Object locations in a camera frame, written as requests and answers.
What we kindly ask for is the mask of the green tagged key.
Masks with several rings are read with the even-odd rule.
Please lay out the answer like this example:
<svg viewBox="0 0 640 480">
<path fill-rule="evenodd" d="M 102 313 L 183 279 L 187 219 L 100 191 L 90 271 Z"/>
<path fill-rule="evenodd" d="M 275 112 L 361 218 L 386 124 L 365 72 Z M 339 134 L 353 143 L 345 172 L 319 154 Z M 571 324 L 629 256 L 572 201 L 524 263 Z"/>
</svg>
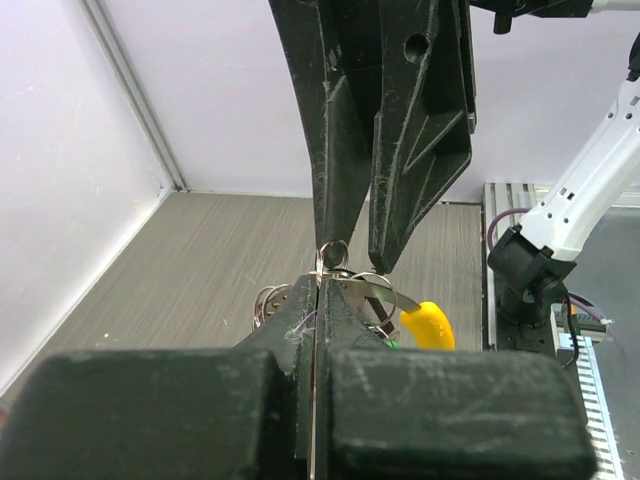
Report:
<svg viewBox="0 0 640 480">
<path fill-rule="evenodd" d="M 384 339 L 383 340 L 384 344 L 386 346 L 388 346 L 389 348 L 392 349 L 398 349 L 400 347 L 399 343 L 397 341 L 391 340 L 391 339 Z"/>
</svg>

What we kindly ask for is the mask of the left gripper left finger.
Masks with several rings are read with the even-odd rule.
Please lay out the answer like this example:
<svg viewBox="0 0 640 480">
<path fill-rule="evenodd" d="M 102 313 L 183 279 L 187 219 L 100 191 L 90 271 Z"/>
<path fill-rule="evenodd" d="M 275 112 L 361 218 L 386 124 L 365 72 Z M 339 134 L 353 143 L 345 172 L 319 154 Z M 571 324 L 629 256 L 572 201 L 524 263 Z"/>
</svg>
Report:
<svg viewBox="0 0 640 480">
<path fill-rule="evenodd" d="M 315 279 L 232 348 L 75 351 L 30 375 L 5 479 L 304 479 Z"/>
</svg>

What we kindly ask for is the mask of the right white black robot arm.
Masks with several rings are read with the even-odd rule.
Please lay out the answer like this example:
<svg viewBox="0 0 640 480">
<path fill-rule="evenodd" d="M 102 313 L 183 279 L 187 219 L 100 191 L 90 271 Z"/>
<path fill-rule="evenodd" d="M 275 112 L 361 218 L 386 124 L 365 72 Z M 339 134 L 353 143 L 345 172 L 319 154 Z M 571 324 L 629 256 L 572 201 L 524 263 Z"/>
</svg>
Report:
<svg viewBox="0 0 640 480">
<path fill-rule="evenodd" d="M 273 1 L 310 158 L 316 270 L 347 261 L 362 210 L 375 271 L 469 166 L 476 129 L 472 1 Z M 501 284 L 498 344 L 542 350 L 537 329 L 594 227 L 639 172 L 639 52 L 606 117 L 535 206 L 487 241 Z"/>
</svg>

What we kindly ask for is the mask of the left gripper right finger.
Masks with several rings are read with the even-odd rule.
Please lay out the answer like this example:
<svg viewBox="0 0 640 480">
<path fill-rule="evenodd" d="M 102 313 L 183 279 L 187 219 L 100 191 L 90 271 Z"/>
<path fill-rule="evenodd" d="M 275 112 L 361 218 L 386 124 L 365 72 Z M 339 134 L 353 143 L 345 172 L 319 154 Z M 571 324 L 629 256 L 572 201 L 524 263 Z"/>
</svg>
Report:
<svg viewBox="0 0 640 480">
<path fill-rule="evenodd" d="M 589 479 L 577 388 L 530 352 L 394 349 L 319 291 L 323 479 Z"/>
</svg>

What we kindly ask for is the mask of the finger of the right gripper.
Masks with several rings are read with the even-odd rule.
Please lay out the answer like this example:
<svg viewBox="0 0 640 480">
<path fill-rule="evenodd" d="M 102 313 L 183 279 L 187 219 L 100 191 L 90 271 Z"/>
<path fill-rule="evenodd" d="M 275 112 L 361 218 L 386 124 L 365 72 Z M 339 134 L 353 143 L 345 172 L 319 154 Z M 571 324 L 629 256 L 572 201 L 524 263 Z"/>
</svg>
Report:
<svg viewBox="0 0 640 480">
<path fill-rule="evenodd" d="M 384 196 L 375 163 L 382 102 L 377 1 L 272 1 L 309 153 L 315 244 L 349 242 L 366 200 Z"/>
<path fill-rule="evenodd" d="M 466 1 L 382 1 L 369 258 L 391 272 L 420 221 L 469 166 L 475 77 Z"/>
</svg>

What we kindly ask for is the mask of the keyring with yellow tag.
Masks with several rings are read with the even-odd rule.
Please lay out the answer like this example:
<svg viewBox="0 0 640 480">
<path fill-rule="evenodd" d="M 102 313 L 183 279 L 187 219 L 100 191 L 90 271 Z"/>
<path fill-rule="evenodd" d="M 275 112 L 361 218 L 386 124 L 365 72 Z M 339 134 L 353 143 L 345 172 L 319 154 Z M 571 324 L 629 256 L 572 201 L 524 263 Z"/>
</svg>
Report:
<svg viewBox="0 0 640 480">
<path fill-rule="evenodd" d="M 456 348 L 451 323 L 437 304 L 408 297 L 381 274 L 351 271 L 348 260 L 346 243 L 331 241 L 316 250 L 313 270 L 297 283 L 263 288 L 251 333 L 239 345 L 276 355 L 384 348 L 384 339 L 399 343 L 403 327 L 417 348 Z"/>
</svg>

